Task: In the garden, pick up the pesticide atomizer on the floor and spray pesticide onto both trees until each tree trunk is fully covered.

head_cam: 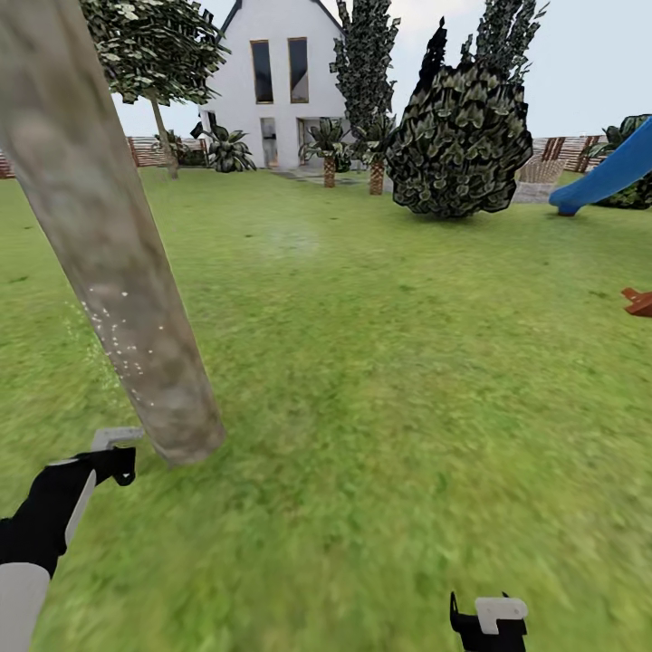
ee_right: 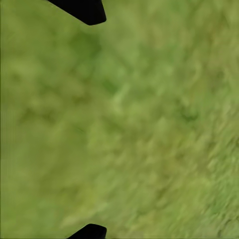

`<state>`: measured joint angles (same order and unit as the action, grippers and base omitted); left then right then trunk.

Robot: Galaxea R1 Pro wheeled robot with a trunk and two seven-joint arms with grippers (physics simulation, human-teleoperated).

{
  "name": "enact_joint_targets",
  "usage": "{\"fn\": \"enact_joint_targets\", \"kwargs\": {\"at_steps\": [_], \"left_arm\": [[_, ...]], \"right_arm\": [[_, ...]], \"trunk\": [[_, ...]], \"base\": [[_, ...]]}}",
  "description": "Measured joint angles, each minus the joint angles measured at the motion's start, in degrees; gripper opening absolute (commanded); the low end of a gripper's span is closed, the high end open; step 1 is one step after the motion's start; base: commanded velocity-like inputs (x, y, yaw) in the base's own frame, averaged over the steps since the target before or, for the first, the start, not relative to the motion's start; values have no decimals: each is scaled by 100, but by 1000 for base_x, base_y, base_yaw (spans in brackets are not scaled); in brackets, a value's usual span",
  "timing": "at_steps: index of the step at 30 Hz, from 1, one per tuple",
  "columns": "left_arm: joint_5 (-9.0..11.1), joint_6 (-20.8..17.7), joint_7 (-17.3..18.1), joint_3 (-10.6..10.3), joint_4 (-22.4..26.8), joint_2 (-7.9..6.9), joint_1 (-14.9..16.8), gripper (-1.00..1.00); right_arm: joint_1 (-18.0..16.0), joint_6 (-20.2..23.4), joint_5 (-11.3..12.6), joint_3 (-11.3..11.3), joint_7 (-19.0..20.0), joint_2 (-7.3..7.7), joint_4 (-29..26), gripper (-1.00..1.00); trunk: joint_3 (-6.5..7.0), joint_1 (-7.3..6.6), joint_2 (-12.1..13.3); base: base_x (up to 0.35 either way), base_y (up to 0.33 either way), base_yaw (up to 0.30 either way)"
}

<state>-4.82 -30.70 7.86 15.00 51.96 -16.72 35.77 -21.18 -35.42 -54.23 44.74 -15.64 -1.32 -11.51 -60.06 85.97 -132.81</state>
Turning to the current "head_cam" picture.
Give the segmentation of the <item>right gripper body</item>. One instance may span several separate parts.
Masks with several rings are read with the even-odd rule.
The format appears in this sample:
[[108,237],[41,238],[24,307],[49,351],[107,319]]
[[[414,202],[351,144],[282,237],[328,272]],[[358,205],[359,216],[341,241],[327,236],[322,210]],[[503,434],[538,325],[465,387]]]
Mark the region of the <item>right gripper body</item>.
[[464,616],[460,623],[464,627],[462,641],[466,652],[526,652],[523,633],[516,620],[497,620],[499,635],[484,635],[478,615]]

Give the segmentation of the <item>pesticide atomizer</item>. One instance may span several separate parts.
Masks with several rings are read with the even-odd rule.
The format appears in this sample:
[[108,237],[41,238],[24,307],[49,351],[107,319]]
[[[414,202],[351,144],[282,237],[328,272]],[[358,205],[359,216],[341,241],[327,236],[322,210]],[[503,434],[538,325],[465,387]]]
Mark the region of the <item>pesticide atomizer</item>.
[[115,475],[114,479],[120,486],[127,486],[135,481],[135,471],[130,472],[129,474]]

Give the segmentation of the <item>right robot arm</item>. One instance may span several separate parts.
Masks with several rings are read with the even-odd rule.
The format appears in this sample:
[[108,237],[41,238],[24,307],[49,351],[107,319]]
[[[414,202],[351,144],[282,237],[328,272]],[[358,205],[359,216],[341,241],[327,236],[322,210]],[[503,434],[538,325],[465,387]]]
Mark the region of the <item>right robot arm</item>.
[[477,616],[458,617],[454,611],[455,595],[451,596],[451,627],[460,632],[466,652],[526,652],[523,635],[527,635],[524,619],[526,603],[515,597],[475,599]]

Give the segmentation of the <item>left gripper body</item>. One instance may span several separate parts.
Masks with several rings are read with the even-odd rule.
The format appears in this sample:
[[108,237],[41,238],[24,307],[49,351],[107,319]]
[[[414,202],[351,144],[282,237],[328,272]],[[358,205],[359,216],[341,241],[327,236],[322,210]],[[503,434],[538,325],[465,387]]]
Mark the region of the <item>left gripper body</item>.
[[[74,458],[80,458],[89,455],[89,453],[78,454]],[[128,446],[127,448],[113,447],[111,450],[91,452],[90,456],[97,456],[101,460],[105,460],[107,466],[107,474],[96,485],[109,477],[135,471],[136,448],[134,446]]]

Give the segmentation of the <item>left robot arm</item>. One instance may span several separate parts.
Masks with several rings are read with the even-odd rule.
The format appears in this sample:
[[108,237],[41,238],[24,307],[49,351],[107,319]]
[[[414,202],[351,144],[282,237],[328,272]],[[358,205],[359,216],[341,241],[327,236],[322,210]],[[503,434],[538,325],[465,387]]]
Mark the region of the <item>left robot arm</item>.
[[28,652],[57,557],[91,492],[109,477],[135,471],[136,448],[112,444],[144,436],[138,426],[98,431],[90,452],[44,466],[13,517],[0,520],[0,652]]

